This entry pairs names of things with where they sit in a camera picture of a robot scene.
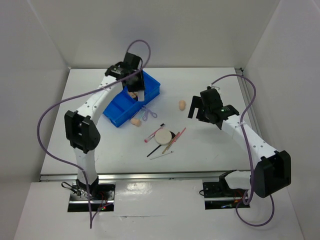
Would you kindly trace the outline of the white thin makeup pencil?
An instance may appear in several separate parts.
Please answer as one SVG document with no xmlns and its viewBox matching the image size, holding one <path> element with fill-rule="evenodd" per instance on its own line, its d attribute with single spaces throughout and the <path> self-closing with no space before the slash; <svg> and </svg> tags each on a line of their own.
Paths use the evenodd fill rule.
<svg viewBox="0 0 320 240">
<path fill-rule="evenodd" d="M 170 155 L 170 154 L 172 154 L 172 153 L 174 153 L 174 151 L 169 151 L 169 152 L 167 152 L 167 153 L 160 154 L 160 155 L 157 155 L 157 156 L 151 157 L 151 158 L 149 158 L 149 159 L 150 159 L 150 160 L 155 160 L 155 159 L 158 159 L 158 158 L 161 158 L 161 157 L 164 157 L 164 156 Z"/>
</svg>

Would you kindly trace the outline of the beige makeup sponge egg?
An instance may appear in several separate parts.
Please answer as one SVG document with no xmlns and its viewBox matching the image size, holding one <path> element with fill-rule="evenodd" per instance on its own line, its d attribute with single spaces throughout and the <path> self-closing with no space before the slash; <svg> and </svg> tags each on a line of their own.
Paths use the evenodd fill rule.
<svg viewBox="0 0 320 240">
<path fill-rule="evenodd" d="M 186 102 L 184 100 L 180 100 L 178 102 L 178 108 L 180 111 L 184 111 L 186 109 Z"/>
</svg>

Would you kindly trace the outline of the blue divided plastic bin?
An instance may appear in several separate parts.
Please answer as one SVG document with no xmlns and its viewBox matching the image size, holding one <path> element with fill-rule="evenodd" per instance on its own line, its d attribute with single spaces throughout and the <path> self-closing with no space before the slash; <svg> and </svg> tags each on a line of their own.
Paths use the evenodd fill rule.
<svg viewBox="0 0 320 240">
<path fill-rule="evenodd" d="M 117 128 L 131 119 L 143 106 L 160 94 L 161 84 L 145 71 L 142 73 L 145 85 L 144 101 L 132 98 L 128 93 L 127 87 L 125 87 L 103 112 L 103 115 Z"/>
</svg>

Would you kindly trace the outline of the mint green white tube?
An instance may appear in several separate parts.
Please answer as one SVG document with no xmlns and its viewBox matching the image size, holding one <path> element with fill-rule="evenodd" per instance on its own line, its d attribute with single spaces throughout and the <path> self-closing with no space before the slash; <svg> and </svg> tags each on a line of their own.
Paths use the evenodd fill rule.
<svg viewBox="0 0 320 240">
<path fill-rule="evenodd" d="M 139 90 L 137 92 L 137 99 L 139 102 L 144 102 L 145 101 L 145 91 L 144 90 Z"/>
</svg>

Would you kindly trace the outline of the pink brow comb brush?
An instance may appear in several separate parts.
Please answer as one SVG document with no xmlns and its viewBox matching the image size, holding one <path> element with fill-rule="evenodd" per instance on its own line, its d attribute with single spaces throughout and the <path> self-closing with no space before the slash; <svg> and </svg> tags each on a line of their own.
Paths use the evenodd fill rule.
<svg viewBox="0 0 320 240">
<path fill-rule="evenodd" d="M 164 126 L 165 126 L 165 124 L 162 123 L 162 124 L 160 125 L 160 127 L 159 127 L 155 132 L 153 132 L 151 135 L 149 135 L 147 138 L 144 139 L 144 142 L 145 142 L 145 143 L 148 143 L 148 142 L 155 136 L 155 134 L 156 134 L 159 130 L 161 130 Z"/>
</svg>

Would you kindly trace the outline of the round cream powder puff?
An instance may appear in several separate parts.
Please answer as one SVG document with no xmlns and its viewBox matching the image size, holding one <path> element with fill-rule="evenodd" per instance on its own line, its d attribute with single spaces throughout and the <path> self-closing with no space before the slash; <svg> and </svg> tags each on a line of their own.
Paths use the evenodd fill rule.
<svg viewBox="0 0 320 240">
<path fill-rule="evenodd" d="M 172 133 L 168 129 L 161 128 L 155 133 L 154 138 L 157 144 L 165 146 L 172 140 Z"/>
</svg>

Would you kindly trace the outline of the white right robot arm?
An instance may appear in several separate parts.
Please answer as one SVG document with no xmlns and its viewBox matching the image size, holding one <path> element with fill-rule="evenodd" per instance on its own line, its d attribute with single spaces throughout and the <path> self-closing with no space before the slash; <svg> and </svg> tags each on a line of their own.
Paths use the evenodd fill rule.
<svg viewBox="0 0 320 240">
<path fill-rule="evenodd" d="M 249 171 L 231 170 L 224 173 L 218 184 L 223 196 L 236 189 L 253 190 L 260 198 L 289 186 L 292 182 L 291 156 L 266 143 L 232 105 L 224 105 L 219 92 L 208 87 L 193 96 L 188 118 L 216 125 L 228 134 L 249 157 Z"/>
</svg>

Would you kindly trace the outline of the small beige makeup sponge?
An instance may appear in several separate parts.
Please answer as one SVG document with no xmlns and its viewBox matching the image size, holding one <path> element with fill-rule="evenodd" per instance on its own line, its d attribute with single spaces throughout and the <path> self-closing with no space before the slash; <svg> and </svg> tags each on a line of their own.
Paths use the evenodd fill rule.
<svg viewBox="0 0 320 240">
<path fill-rule="evenodd" d="M 142 122 L 139 118 L 131 118 L 130 123 L 136 127 L 140 127 Z"/>
</svg>

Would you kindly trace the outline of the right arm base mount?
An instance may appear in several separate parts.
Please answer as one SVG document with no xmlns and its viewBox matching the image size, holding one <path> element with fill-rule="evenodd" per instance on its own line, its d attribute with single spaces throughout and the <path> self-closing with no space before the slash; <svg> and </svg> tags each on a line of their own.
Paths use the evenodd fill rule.
<svg viewBox="0 0 320 240">
<path fill-rule="evenodd" d="M 218 181 L 205 181 L 202 189 L 198 192 L 204 198 L 205 210 L 222 210 L 249 208 L 250 205 L 243 203 L 245 190 L 242 188 L 231 189 L 226 181 L 226 176 L 235 172 L 227 171 L 218 177 Z"/>
</svg>

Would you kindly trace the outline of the aluminium rail front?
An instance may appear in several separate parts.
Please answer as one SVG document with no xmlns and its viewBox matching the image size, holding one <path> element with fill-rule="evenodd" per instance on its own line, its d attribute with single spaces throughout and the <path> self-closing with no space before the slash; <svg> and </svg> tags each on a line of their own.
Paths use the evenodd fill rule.
<svg viewBox="0 0 320 240">
<path fill-rule="evenodd" d="M 143 173 L 109 173 L 99 174 L 98 179 L 103 182 L 115 181 L 158 181 L 158 180 L 192 180 L 209 179 L 213 181 L 227 171 L 187 171 L 187 172 L 143 172 Z M 42 174 L 40 182 L 75 181 L 76 174 Z"/>
</svg>

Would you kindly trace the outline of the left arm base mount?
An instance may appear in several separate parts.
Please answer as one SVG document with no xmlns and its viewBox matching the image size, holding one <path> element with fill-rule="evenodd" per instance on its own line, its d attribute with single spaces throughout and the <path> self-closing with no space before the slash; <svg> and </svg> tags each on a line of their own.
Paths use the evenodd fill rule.
<svg viewBox="0 0 320 240">
<path fill-rule="evenodd" d="M 84 213 L 89 211 L 87 192 L 74 182 L 63 181 L 61 186 L 70 191 L 67 211 Z M 93 194 L 89 194 L 92 212 L 113 212 L 116 185 L 114 183 L 99 184 Z"/>
</svg>

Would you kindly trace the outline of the long pink makeup brush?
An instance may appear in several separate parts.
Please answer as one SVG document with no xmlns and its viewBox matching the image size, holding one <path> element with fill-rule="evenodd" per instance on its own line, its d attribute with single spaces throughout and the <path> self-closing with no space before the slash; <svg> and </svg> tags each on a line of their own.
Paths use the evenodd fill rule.
<svg viewBox="0 0 320 240">
<path fill-rule="evenodd" d="M 174 138 L 174 140 L 173 140 L 173 143 L 177 141 L 177 139 L 184 133 L 184 131 L 185 131 L 186 129 L 187 129 L 187 128 L 185 127 L 181 132 L 179 132 L 179 133 L 175 136 L 175 138 Z"/>
</svg>

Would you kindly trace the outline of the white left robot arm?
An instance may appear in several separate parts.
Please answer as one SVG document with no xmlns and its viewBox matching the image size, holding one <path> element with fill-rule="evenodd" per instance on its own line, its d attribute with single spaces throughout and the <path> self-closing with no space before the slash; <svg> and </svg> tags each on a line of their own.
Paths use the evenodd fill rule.
<svg viewBox="0 0 320 240">
<path fill-rule="evenodd" d="M 137 100 L 145 100 L 143 73 L 134 73 L 142 63 L 141 57 L 127 52 L 122 62 L 109 67 L 100 84 L 101 91 L 90 96 L 76 111 L 68 110 L 64 115 L 66 138 L 74 149 L 76 164 L 80 167 L 76 185 L 88 200 L 99 193 L 99 178 L 95 167 L 95 148 L 101 135 L 97 123 L 107 106 L 123 90 L 137 92 Z"/>
</svg>

